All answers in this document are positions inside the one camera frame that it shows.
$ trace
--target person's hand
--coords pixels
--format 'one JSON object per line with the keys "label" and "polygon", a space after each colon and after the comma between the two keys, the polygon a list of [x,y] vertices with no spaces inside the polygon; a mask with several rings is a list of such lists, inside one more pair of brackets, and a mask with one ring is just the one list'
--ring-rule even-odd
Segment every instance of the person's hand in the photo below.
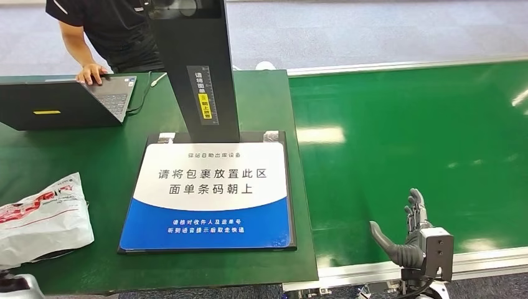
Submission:
{"label": "person's hand", "polygon": [[103,84],[101,75],[108,74],[108,71],[98,64],[87,64],[83,66],[83,69],[75,76],[75,79],[80,83],[91,85],[93,83],[92,76],[97,84]]}

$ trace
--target person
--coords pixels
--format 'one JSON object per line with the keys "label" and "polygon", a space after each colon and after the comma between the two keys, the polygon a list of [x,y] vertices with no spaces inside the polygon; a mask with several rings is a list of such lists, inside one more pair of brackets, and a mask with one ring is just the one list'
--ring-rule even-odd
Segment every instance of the person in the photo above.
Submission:
{"label": "person", "polygon": [[59,20],[66,49],[81,65],[76,79],[102,84],[108,71],[97,64],[84,33],[114,73],[162,72],[163,63],[140,0],[46,0],[46,13]]}

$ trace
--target white cable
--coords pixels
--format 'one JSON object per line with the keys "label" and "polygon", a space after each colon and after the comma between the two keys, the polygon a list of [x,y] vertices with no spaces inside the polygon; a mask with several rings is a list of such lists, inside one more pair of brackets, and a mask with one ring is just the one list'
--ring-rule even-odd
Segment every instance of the white cable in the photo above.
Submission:
{"label": "white cable", "polygon": [[167,75],[167,73],[163,73],[163,75],[159,76],[156,80],[152,81],[152,83],[150,83],[150,87],[156,86],[156,84],[158,84],[158,81],[163,79],[163,77],[165,77],[166,75]]}

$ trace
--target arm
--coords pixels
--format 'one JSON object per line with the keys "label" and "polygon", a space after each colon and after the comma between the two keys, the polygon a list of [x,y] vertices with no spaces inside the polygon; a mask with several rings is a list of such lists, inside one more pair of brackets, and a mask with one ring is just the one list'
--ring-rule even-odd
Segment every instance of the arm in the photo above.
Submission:
{"label": "arm", "polygon": [[61,21],[59,26],[66,49],[82,67],[81,72],[75,77],[77,81],[91,85],[93,76],[97,83],[102,84],[100,74],[106,74],[108,71],[93,60],[92,53],[84,40],[83,27],[71,26]]}

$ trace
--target blue panel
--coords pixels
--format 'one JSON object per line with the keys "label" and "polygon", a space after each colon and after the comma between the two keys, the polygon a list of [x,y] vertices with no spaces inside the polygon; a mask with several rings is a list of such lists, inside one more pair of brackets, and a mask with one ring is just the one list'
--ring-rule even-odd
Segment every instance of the blue panel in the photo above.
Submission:
{"label": "blue panel", "polygon": [[124,250],[284,248],[290,240],[287,197],[264,206],[231,211],[181,211],[132,199],[120,247]]}

